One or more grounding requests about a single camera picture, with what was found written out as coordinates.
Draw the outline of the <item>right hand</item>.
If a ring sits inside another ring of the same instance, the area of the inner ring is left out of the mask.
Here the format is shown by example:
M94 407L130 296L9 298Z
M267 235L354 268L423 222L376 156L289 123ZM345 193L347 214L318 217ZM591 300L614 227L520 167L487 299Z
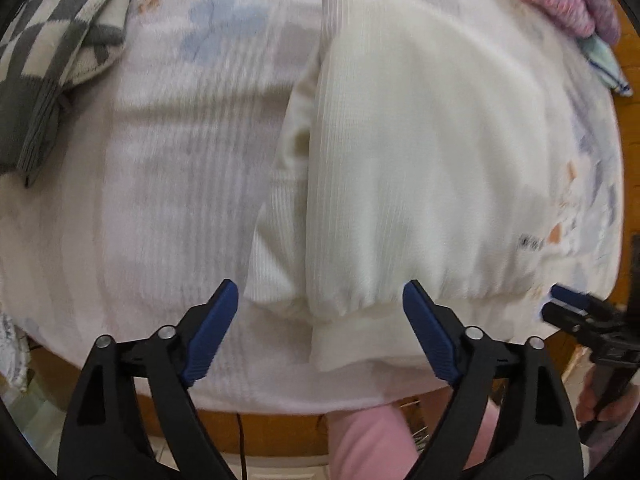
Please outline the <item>right hand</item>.
M599 415L596 415L598 399L592 386L595 370L594 366L591 367L591 370L585 376L582 392L578 396L575 411L576 419L582 424L595 419L599 422L624 422L638 406L639 387L631 385L619 399L602 408Z

